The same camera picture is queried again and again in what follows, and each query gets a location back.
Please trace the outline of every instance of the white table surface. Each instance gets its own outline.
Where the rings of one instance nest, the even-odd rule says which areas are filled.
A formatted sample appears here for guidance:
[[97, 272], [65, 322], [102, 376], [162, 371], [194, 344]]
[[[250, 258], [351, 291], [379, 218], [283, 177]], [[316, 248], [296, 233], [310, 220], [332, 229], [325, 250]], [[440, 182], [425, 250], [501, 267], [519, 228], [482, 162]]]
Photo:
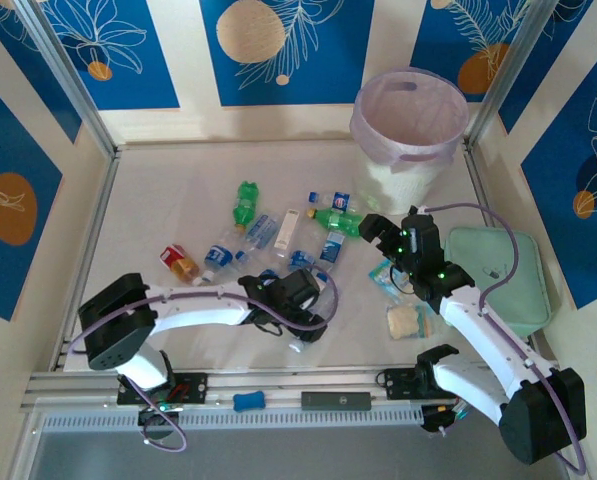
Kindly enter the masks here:
[[[84, 300], [129, 272], [148, 284], [179, 286], [159, 261], [169, 243], [182, 244], [201, 261], [221, 230], [232, 223], [238, 185], [256, 181], [259, 208], [282, 212], [307, 206], [309, 191], [350, 191], [355, 145], [350, 141], [215, 143], [130, 148], [123, 152], [91, 265]], [[460, 149], [437, 179], [425, 204], [476, 201]], [[456, 226], [482, 226], [477, 210], [435, 215], [444, 238]], [[365, 367], [415, 363], [416, 355], [450, 343], [474, 361], [479, 357], [453, 328], [433, 319], [427, 339], [392, 340], [387, 297], [368, 273], [382, 260], [362, 239], [348, 239], [333, 271], [341, 290], [338, 313], [321, 340], [298, 354], [288, 348], [291, 334], [266, 335], [254, 326], [202, 326], [150, 338], [164, 349], [175, 369]], [[77, 324], [74, 335], [80, 332]], [[86, 357], [67, 358], [66, 371], [86, 371]]]

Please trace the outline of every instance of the white plastic bucket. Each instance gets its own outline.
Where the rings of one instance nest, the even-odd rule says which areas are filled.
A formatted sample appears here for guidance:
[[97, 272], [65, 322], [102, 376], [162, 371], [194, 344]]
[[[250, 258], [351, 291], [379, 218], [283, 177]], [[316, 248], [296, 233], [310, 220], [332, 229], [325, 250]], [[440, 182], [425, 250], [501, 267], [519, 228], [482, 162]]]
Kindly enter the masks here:
[[359, 147], [357, 193], [388, 215], [419, 205], [453, 162], [468, 123], [465, 97], [438, 75], [405, 68], [370, 80], [356, 97], [349, 126]]

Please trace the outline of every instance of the green plastic bottle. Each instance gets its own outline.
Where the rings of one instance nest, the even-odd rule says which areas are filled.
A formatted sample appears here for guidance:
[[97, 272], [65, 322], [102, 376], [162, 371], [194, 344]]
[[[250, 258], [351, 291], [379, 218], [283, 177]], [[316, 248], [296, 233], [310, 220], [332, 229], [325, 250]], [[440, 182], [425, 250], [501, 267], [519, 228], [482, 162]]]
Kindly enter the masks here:
[[258, 201], [258, 185], [255, 182], [242, 182], [238, 187], [238, 197], [234, 207], [234, 221], [236, 229], [245, 233], [247, 225], [256, 216], [256, 202]]
[[307, 212], [307, 216], [316, 220], [327, 230], [335, 230], [350, 237], [360, 236], [358, 226], [364, 218], [362, 215], [354, 215], [353, 213], [341, 213], [333, 208], [327, 208], [326, 210], [312, 208]]

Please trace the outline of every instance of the mint green pouch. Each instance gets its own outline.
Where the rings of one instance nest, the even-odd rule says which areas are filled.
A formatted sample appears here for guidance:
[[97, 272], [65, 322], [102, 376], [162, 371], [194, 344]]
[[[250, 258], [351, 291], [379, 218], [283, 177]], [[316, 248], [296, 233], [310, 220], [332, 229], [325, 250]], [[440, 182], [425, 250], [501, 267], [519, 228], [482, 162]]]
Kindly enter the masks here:
[[[514, 233], [520, 251], [518, 270], [487, 301], [517, 335], [525, 337], [549, 323], [551, 307], [538, 245], [526, 233]], [[503, 229], [455, 228], [445, 242], [445, 258], [464, 268], [476, 286], [485, 290], [507, 276], [514, 257], [509, 235]]]

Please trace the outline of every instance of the mint green bag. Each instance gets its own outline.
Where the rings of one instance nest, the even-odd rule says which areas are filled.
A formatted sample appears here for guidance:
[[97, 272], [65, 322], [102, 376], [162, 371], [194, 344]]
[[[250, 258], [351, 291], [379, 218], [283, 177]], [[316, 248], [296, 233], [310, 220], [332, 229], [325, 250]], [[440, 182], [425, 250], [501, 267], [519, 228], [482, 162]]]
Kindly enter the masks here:
[[[525, 337], [549, 323], [551, 306], [538, 245], [531, 236], [515, 232], [520, 251], [516, 275], [494, 290], [487, 301], [519, 336]], [[445, 242], [445, 258], [460, 265], [480, 290], [502, 280], [513, 265], [509, 235], [499, 228], [455, 228]]]

